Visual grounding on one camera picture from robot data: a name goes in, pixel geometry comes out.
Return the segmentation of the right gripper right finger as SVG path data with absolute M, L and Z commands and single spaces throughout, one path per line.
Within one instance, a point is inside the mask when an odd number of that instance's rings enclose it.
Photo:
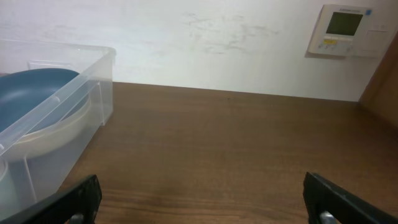
M 397 224 L 396 217 L 316 173 L 306 173 L 303 182 L 303 199 L 309 224 Z

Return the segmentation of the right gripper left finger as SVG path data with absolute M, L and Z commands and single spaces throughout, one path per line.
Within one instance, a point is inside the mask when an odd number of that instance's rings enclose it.
M 102 199 L 99 180 L 89 175 L 75 185 L 1 221 L 1 224 L 95 222 Z

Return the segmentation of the cream large bowl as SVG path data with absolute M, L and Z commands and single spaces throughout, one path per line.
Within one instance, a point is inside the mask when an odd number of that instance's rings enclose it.
M 2 157 L 7 161 L 31 159 L 52 152 L 75 139 L 88 124 L 91 100 L 86 97 L 79 105 L 78 110 L 71 111 L 59 123 L 23 136 Z

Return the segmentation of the clear plastic storage bin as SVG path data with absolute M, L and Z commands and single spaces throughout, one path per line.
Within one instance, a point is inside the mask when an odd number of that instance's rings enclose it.
M 1 218 L 58 191 L 113 113 L 111 47 L 1 41 Z

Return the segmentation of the dark blue large bowl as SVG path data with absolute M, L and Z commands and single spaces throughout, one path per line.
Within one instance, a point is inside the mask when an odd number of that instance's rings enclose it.
M 78 76 L 73 70 L 41 68 L 1 77 L 1 131 L 22 118 L 56 91 Z M 44 129 L 67 119 L 88 100 L 84 84 L 30 131 Z

